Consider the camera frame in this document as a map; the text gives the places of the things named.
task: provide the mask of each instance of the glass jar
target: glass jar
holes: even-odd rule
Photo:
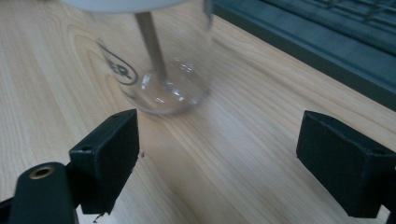
[[[211,0],[64,0],[86,11],[105,62],[137,108],[196,105],[210,79]]]

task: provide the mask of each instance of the wooden table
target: wooden table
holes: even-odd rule
[[[99,223],[385,223],[386,209],[348,217],[295,148],[313,110],[396,149],[396,113],[226,21],[213,28],[210,93],[181,114],[139,113],[145,156]],[[0,201],[23,171],[68,163],[80,139],[133,107],[80,11],[0,1]]]

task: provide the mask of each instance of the metal stirrer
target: metal stirrer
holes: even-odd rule
[[[160,81],[166,80],[166,68],[163,61],[163,54],[160,48],[160,42],[158,41],[157,34],[155,32],[154,22],[150,12],[140,12],[134,14],[139,24],[140,32],[145,40],[146,49],[151,59],[151,63],[154,67],[154,71],[157,73],[157,78]]]

